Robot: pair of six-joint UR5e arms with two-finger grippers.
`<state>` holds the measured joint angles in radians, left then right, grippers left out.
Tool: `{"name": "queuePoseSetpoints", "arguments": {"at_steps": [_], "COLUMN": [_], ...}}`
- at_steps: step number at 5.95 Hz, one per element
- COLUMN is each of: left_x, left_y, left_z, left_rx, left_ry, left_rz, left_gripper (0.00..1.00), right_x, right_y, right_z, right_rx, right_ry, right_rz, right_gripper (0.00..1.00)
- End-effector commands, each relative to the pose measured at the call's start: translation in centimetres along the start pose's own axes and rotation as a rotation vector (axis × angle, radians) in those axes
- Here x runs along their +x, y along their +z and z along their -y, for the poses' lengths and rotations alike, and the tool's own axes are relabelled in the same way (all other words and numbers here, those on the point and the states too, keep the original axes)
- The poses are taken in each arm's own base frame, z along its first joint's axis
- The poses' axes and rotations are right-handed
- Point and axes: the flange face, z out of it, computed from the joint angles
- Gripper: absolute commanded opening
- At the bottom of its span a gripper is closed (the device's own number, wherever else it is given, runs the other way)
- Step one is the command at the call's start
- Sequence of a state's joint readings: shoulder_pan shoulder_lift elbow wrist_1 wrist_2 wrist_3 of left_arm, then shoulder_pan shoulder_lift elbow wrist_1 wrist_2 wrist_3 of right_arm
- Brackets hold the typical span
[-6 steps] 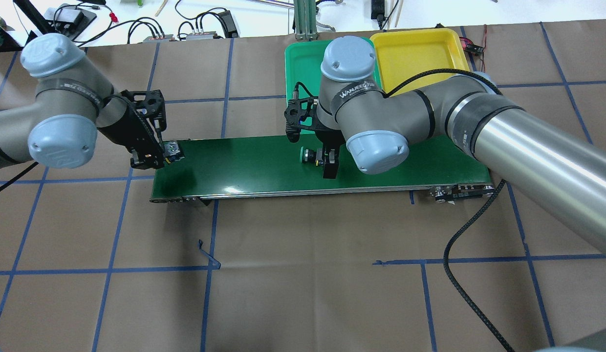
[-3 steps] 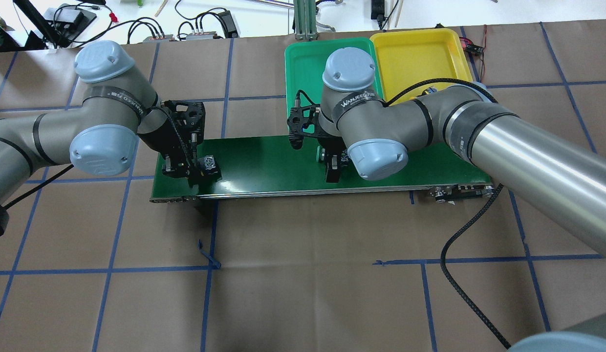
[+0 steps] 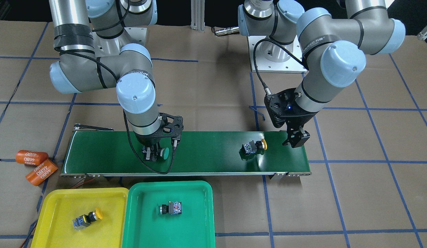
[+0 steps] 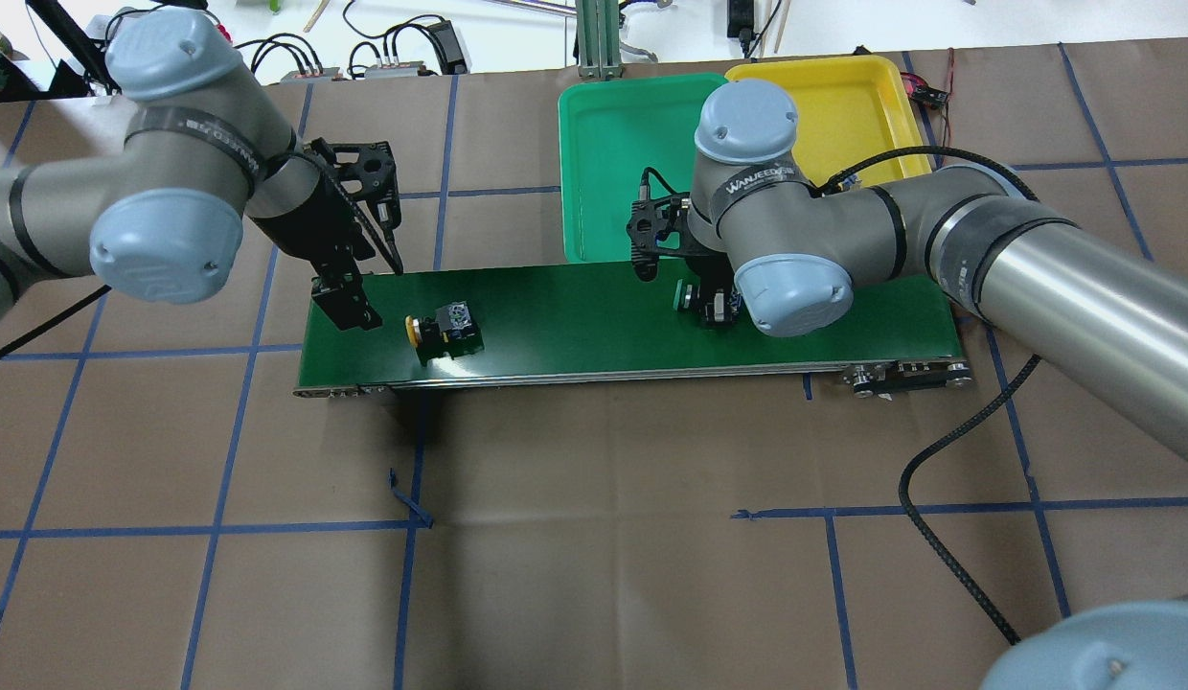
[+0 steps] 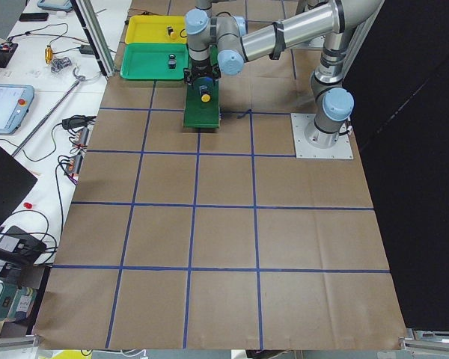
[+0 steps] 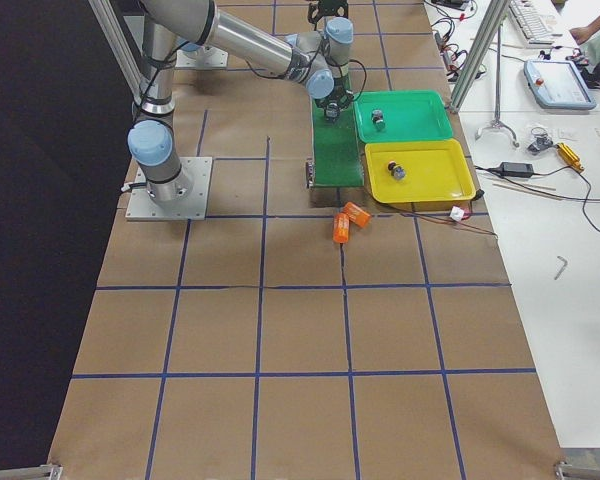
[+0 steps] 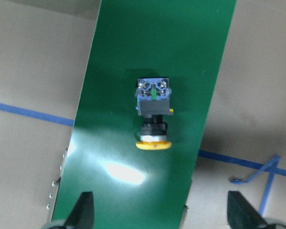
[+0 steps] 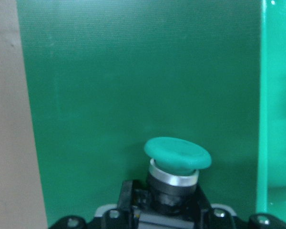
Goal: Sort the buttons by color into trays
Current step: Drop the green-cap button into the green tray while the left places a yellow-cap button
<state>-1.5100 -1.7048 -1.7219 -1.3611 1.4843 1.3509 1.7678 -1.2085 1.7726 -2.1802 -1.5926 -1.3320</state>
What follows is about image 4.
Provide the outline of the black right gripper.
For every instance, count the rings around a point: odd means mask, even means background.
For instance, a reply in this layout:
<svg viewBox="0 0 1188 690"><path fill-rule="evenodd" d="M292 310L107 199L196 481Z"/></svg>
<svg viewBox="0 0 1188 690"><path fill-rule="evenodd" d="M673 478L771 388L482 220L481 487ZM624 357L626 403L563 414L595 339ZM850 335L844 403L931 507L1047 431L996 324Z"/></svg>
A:
<svg viewBox="0 0 1188 690"><path fill-rule="evenodd" d="M689 223L690 198L687 194L651 195L638 189L630 204L628 261L638 280L652 281L659 276L661 259L678 258L699 276L700 281L729 283L729 261L723 253L700 243Z"/></svg>

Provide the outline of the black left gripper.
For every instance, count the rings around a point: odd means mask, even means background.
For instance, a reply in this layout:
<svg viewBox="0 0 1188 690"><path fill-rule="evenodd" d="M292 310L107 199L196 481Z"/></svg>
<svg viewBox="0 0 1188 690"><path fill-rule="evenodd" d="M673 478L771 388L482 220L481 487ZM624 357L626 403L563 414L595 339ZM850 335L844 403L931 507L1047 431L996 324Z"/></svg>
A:
<svg viewBox="0 0 1188 690"><path fill-rule="evenodd" d="M249 200L249 219L287 255L341 271L314 276L310 298L339 331L374 331L358 262L379 254L404 274L396 230L402 224L398 169L391 144L312 139L274 157Z"/></svg>

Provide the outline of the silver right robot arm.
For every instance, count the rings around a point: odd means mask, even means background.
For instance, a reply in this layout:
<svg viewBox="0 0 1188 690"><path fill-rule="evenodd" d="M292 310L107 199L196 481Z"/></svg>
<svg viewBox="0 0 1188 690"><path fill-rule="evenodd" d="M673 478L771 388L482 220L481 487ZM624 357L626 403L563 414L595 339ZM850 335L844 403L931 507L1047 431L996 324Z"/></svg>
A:
<svg viewBox="0 0 1188 690"><path fill-rule="evenodd" d="M731 81L704 99L691 189L630 205L643 281L663 257L729 271L757 331L795 337L848 314L857 289L925 276L959 308L1026 344L1001 392L905 464L898 501L1009 650L985 689L1188 689L1188 595L1015 626L914 505L927 458L979 428L1048 361L1188 462L1188 279L1127 255L1041 204L1001 163L948 146L892 148L821 185L792 148L800 112L778 84Z"/></svg>

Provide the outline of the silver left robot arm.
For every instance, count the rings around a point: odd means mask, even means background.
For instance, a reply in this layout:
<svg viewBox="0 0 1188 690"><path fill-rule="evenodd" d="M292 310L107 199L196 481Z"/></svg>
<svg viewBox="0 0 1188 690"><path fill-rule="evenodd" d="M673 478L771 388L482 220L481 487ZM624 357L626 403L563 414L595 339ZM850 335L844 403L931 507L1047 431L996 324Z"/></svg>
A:
<svg viewBox="0 0 1188 690"><path fill-rule="evenodd" d="M209 300L252 221L312 266L340 331L383 324L358 264L402 271L387 143L301 141L201 11L138 19L106 65L137 106L121 152L0 170L0 322L34 284L84 276L137 300Z"/></svg>

